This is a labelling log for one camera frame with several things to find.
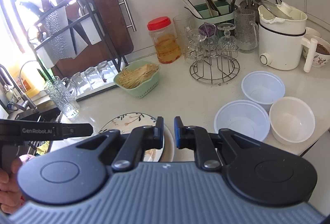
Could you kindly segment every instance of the cutting board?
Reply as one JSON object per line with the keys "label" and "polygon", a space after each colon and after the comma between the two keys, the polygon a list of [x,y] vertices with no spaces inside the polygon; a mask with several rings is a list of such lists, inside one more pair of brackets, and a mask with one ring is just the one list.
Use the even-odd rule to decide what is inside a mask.
{"label": "cutting board", "polygon": [[[106,31],[113,42],[119,56],[130,54],[134,47],[132,39],[126,27],[126,22],[119,6],[118,0],[94,0],[97,9],[104,21]],[[68,19],[74,21],[79,18],[79,6],[77,3],[66,7]],[[90,66],[97,66],[104,60],[110,60],[111,54],[108,52],[103,42],[88,45],[75,59],[60,59],[52,68],[54,75],[60,78],[70,78],[73,74],[85,71]]]}

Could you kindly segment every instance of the faucet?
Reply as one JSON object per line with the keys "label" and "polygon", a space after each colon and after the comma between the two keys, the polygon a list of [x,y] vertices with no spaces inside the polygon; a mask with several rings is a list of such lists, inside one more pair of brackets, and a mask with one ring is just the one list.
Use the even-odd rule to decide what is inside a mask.
{"label": "faucet", "polygon": [[4,72],[7,74],[8,78],[12,82],[13,86],[16,88],[16,90],[19,92],[19,94],[21,95],[22,99],[24,100],[24,102],[21,105],[19,105],[19,104],[13,104],[13,106],[15,106],[15,107],[17,107],[18,109],[21,109],[21,110],[26,110],[26,108],[29,106],[33,111],[36,111],[37,110],[37,106],[27,96],[27,94],[24,93],[22,91],[22,89],[17,85],[16,81],[10,75],[10,73],[7,71],[7,69],[2,64],[0,64],[0,68],[2,68],[4,70]]}

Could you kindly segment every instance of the cabinet handle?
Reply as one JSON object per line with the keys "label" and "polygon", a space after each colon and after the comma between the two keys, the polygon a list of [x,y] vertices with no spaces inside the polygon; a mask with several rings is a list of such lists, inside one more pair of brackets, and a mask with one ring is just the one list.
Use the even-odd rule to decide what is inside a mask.
{"label": "cabinet handle", "polygon": [[135,24],[134,24],[134,21],[133,21],[133,18],[132,18],[132,15],[131,15],[131,11],[129,10],[129,7],[128,7],[128,4],[127,4],[127,0],[123,0],[122,2],[119,3],[119,5],[122,5],[124,4],[125,5],[125,9],[126,9],[126,12],[128,14],[128,18],[129,18],[129,21],[130,21],[130,25],[126,26],[127,28],[132,28],[134,32],[136,32],[136,27],[135,27]]}

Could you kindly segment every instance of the electric kettle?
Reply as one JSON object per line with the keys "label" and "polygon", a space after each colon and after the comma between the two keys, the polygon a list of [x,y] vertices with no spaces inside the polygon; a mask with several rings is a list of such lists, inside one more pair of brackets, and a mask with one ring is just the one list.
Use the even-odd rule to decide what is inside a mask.
{"label": "electric kettle", "polygon": [[277,7],[292,20],[276,17],[263,5],[259,6],[260,62],[278,70],[293,70],[299,65],[304,45],[309,49],[304,71],[309,72],[313,63],[317,40],[304,38],[307,15],[284,2]]}

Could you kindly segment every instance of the white countertop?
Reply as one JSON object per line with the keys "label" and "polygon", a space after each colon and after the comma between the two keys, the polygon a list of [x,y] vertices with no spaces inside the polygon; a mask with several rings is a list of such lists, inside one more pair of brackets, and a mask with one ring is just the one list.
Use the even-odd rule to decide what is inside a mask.
{"label": "white countertop", "polygon": [[[157,56],[145,60],[158,63]],[[265,67],[259,62],[257,52],[238,56],[240,72],[236,78],[221,86],[205,85],[195,81],[189,74],[189,65],[180,57],[174,63],[161,64],[159,85],[144,98],[131,97],[117,88],[80,102],[82,112],[92,118],[98,132],[107,122],[118,115],[143,112],[154,117],[164,117],[165,124],[174,134],[174,117],[181,116],[184,125],[197,125],[214,132],[213,120],[217,111],[227,102],[243,99],[240,84],[252,71],[265,70],[278,75],[286,87],[286,96],[305,101],[313,110],[316,128],[313,135],[303,143],[282,145],[269,134],[267,144],[294,154],[303,153],[330,128],[330,65],[303,71],[304,60],[292,71],[279,71]],[[175,149],[173,161],[193,160],[193,151]]]}

